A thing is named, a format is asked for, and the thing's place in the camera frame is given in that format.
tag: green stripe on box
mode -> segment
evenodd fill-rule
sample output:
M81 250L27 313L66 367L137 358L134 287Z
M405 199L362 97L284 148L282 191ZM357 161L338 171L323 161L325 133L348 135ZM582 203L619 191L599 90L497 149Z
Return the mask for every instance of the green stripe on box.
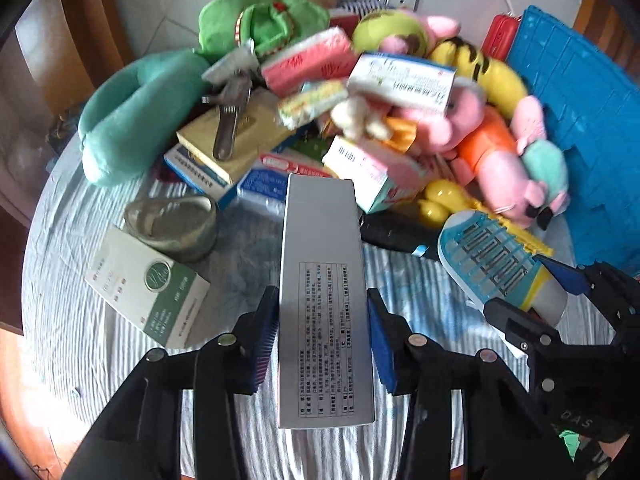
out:
M162 346L174 329L184 300L195 279L195 272L181 264L170 267L167 262L152 263L145 273L146 288L158 296L146 320L143 332Z

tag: green circular logo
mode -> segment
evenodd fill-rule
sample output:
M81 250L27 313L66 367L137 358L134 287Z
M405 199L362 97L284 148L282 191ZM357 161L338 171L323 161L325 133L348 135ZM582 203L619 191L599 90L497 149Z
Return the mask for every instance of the green circular logo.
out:
M151 292L161 292L169 284L171 269L166 262L154 262L145 272L145 285Z

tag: red case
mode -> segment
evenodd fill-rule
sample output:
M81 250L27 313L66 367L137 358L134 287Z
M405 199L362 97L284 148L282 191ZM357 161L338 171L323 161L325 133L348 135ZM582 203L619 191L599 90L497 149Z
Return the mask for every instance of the red case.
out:
M482 53L500 61L506 60L521 19L506 14L496 16L482 44Z

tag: white plush toy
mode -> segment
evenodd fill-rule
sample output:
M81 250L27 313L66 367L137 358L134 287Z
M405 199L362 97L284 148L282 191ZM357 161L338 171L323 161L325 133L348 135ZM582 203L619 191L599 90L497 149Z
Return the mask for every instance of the white plush toy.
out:
M389 127L371 110L367 100L359 95L335 105L331 110L331 120L353 142L360 140L365 132L378 140L389 140L392 136Z

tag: teal plush toy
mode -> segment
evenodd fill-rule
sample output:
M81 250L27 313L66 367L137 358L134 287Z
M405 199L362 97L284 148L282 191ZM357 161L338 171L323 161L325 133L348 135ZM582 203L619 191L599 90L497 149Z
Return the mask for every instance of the teal plush toy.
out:
M546 185L546 211L538 216L543 229L553 216L564 212L569 205L569 173L562 151L546 139L529 144L520 156L532 180Z
M78 124L87 179L117 186L148 170L206 90L208 67L191 50L162 52L105 81Z

